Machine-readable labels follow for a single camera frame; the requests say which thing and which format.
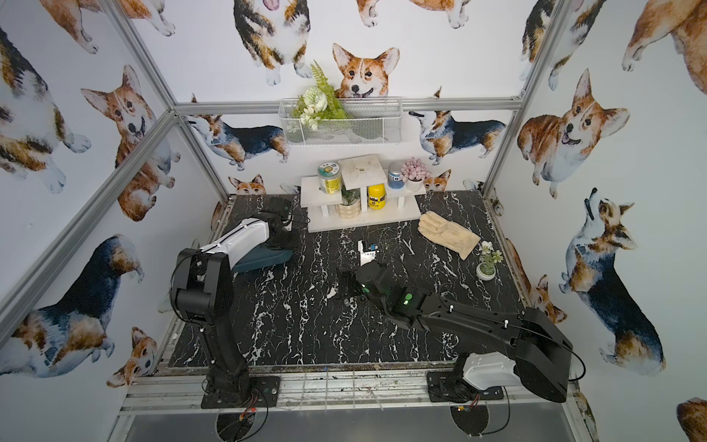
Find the teal plastic storage box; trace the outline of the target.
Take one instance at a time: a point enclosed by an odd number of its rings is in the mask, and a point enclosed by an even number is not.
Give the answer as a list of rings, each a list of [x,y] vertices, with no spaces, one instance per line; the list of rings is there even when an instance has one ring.
[[[261,244],[248,252],[231,267],[234,273],[246,273],[288,262],[293,256],[292,250],[270,249]]]

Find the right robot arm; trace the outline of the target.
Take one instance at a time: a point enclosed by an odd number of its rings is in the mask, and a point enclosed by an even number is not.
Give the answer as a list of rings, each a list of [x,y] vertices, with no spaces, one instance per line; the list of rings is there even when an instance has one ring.
[[[424,285],[398,282],[376,261],[339,276],[341,294],[365,298],[399,328],[456,336],[456,384],[475,390],[520,385],[546,401],[566,401],[573,346],[539,309],[475,308]]]

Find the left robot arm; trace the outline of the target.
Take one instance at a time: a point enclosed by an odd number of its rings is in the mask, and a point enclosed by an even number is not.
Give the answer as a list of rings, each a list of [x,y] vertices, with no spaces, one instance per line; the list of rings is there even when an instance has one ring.
[[[171,307],[185,323],[196,325],[207,355],[204,409],[276,406],[281,379],[251,377],[229,319],[236,299],[235,273],[261,270],[289,261],[294,253],[293,203],[274,197],[220,239],[180,252],[170,279]]]

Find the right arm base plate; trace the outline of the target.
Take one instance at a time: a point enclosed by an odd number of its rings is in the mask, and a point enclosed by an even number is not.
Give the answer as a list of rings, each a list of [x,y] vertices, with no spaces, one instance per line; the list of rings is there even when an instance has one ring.
[[[432,403],[473,403],[474,401],[502,401],[501,387],[477,390],[459,380],[450,371],[429,371],[425,375],[427,394]]]

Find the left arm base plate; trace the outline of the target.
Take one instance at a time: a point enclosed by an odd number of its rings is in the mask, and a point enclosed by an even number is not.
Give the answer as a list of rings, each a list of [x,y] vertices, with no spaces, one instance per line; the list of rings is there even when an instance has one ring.
[[[204,380],[202,409],[275,407],[281,390],[280,377],[256,376],[235,381],[208,375]]]

